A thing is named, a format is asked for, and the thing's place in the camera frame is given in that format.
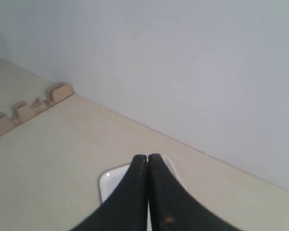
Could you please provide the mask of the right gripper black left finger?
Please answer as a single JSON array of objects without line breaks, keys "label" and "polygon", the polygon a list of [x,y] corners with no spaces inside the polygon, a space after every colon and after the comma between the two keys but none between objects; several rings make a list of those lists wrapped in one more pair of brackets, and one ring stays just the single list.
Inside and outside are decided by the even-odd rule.
[{"label": "right gripper black left finger", "polygon": [[135,155],[111,195],[74,231],[145,231],[148,196],[147,157]]}]

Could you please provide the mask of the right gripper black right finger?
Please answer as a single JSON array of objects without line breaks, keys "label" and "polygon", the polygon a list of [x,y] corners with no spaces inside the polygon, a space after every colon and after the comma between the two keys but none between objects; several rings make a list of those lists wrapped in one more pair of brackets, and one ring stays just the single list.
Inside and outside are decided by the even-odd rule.
[{"label": "right gripper black right finger", "polygon": [[148,157],[148,200],[154,231],[237,231],[193,198],[160,154]]}]

